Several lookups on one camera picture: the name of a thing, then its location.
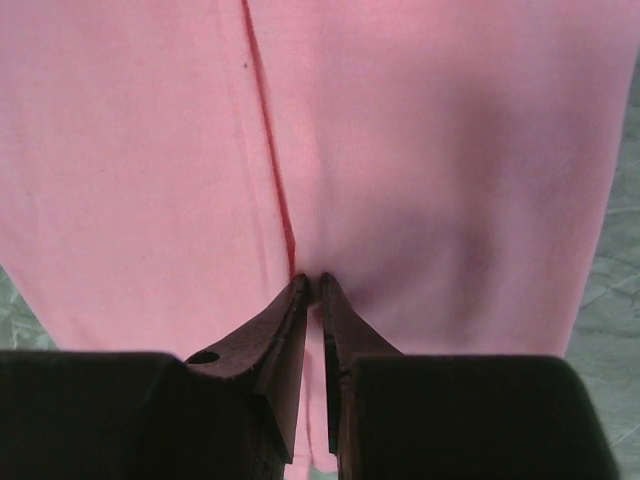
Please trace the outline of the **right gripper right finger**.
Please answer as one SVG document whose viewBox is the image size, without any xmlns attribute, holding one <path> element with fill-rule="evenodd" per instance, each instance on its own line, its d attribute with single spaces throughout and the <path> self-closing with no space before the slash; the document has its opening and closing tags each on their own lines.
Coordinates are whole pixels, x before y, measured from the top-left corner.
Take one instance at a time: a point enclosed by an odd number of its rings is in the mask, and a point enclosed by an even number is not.
<svg viewBox="0 0 640 480">
<path fill-rule="evenodd" d="M 343 387 L 349 383 L 354 360 L 364 356 L 402 356 L 361 318 L 330 273 L 321 276 L 321 309 L 326 367 L 329 451 L 339 452 Z"/>
</svg>

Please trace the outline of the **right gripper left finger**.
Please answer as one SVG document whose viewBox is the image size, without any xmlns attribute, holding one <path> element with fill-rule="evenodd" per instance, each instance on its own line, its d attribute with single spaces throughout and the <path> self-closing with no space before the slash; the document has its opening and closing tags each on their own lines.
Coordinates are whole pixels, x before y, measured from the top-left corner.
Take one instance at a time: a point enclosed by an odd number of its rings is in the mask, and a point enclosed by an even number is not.
<svg viewBox="0 0 640 480">
<path fill-rule="evenodd" d="M 258 315 L 185 361 L 214 381 L 234 419 L 240 452 L 274 463 L 294 456 L 308 310 L 308 278 L 296 276 Z"/>
</svg>

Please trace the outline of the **pink t shirt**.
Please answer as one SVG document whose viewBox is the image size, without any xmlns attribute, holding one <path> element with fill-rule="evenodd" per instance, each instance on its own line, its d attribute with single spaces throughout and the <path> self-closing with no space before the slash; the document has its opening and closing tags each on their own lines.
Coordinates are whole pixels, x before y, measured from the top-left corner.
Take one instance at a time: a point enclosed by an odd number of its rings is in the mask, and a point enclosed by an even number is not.
<svg viewBox="0 0 640 480">
<path fill-rule="evenodd" d="M 614 479 L 564 361 L 635 1 L 5 1 L 1 264 L 56 344 L 1 356 L 5 479 Z M 329 451 L 321 276 L 355 358 Z M 186 366 L 298 275 L 291 463 Z"/>
</svg>

